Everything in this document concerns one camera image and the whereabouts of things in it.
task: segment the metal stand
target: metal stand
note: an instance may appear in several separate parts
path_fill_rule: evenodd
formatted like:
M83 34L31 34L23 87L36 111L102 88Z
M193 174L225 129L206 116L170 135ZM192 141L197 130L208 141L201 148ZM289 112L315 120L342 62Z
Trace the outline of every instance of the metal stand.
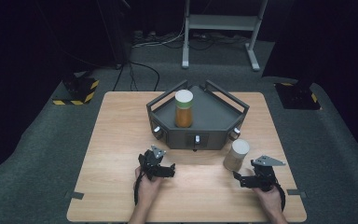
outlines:
M258 30L263 20L268 0L262 0L257 16L224 16L190 14L190 0L186 0L185 42L183 45L182 67L188 68L188 32L190 29L253 31L250 43L245 44L254 71L259 71L254 53Z

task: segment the wooden table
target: wooden table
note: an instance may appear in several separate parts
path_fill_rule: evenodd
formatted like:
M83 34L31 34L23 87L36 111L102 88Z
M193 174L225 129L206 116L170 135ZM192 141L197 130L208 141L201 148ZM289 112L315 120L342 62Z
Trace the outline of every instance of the wooden table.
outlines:
M239 173L254 175L250 160L261 155L285 161L264 96L258 92L231 92L250 106L241 126L241 138L250 152ZM127 222L134 208L134 170L138 155L151 145L167 151L161 165L176 163L176 174L166 178L149 214L150 222L257 222L267 221L256 195L223 166L231 146L221 150L169 149L150 131L146 104L162 92L108 92L89 142L75 192L67 213L70 221ZM283 189L296 189L287 163L274 167ZM287 220L307 218L298 195L287 195Z

